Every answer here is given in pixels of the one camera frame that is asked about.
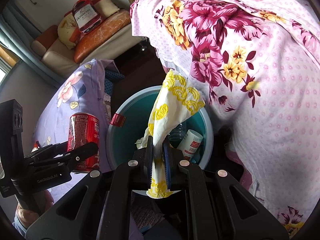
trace coca-cola can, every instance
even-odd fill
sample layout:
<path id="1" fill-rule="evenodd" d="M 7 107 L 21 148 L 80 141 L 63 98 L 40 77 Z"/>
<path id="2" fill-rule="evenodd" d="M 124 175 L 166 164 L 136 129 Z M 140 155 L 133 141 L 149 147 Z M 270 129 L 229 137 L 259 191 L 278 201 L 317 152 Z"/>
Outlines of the coca-cola can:
<path id="1" fill-rule="evenodd" d="M 76 113 L 70 117 L 68 151 L 78 148 L 88 142 L 95 142 L 99 147 L 99 120 L 92 114 Z M 80 161 L 73 172 L 87 173 L 100 168 L 98 152 Z"/>

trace wooden floor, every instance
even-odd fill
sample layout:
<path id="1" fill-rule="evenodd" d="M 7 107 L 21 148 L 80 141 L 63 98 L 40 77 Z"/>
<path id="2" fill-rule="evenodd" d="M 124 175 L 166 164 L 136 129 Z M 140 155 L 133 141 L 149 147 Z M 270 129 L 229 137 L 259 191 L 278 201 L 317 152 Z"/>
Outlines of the wooden floor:
<path id="1" fill-rule="evenodd" d="M 114 85 L 111 97 L 112 114 L 130 96 L 142 89 L 162 85 L 165 78 L 155 49 L 149 44 L 145 51 L 140 51 L 140 48 L 138 44 L 115 59 L 117 68 L 125 78 Z"/>

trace liquor bottle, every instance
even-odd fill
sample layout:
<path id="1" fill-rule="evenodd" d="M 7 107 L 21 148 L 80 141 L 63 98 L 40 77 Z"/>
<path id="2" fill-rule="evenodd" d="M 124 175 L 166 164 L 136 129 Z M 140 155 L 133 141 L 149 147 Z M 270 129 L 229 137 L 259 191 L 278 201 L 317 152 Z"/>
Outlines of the liquor bottle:
<path id="1" fill-rule="evenodd" d="M 88 34 L 100 23 L 102 23 L 101 14 L 94 8 L 91 0 L 79 0 L 72 9 L 73 17 L 82 34 Z"/>

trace teal bucket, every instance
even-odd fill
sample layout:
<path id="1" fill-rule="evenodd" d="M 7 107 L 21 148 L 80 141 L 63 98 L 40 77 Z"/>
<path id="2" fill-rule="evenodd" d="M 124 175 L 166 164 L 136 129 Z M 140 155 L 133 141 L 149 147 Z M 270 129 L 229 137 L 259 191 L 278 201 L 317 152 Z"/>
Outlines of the teal bucket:
<path id="1" fill-rule="evenodd" d="M 148 120 L 161 86 L 150 87 L 134 94 L 117 110 L 117 114 L 126 117 L 122 127 L 110 125 L 107 134 L 107 156 L 111 169 L 132 159 L 137 150 L 136 141 L 144 136 Z M 197 131 L 203 136 L 200 149 L 199 166 L 204 169 L 210 159 L 213 148 L 213 132 L 207 111 L 200 109 L 187 120 L 187 129 Z"/>

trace pillow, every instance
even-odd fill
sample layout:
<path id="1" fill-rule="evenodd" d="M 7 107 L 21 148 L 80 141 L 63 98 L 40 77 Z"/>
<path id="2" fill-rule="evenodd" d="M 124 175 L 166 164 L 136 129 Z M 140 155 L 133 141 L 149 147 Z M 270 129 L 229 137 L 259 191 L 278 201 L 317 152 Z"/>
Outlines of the pillow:
<path id="1" fill-rule="evenodd" d="M 104 19 L 120 10 L 111 0 L 100 0 L 94 7 Z"/>
<path id="2" fill-rule="evenodd" d="M 79 41 L 81 32 L 78 29 L 76 20 L 72 13 L 69 13 L 58 26 L 59 40 L 67 46 L 68 49 L 73 49 Z"/>
<path id="3" fill-rule="evenodd" d="M 58 39 L 58 26 L 52 25 L 39 37 L 31 42 L 31 49 L 40 57 L 46 53 L 50 46 Z"/>
<path id="4" fill-rule="evenodd" d="M 82 62 L 96 48 L 110 39 L 123 27 L 131 23 L 130 14 L 126 10 L 108 17 L 102 24 L 95 28 L 92 32 L 85 35 L 78 43 L 75 49 L 74 61 Z"/>
<path id="5" fill-rule="evenodd" d="M 41 147 L 68 141 L 70 116 L 78 112 L 93 114 L 100 123 L 102 172 L 110 171 L 106 155 L 107 119 L 110 120 L 110 116 L 104 101 L 105 68 L 118 72 L 113 60 L 93 59 L 77 68 L 42 112 L 33 137 Z"/>
<path id="6" fill-rule="evenodd" d="M 92 1 L 92 4 L 95 5 L 97 2 L 99 2 L 101 0 L 91 0 L 91 1 Z M 68 11 L 63 17 L 66 17 L 69 13 L 72 13 L 72 10 Z"/>

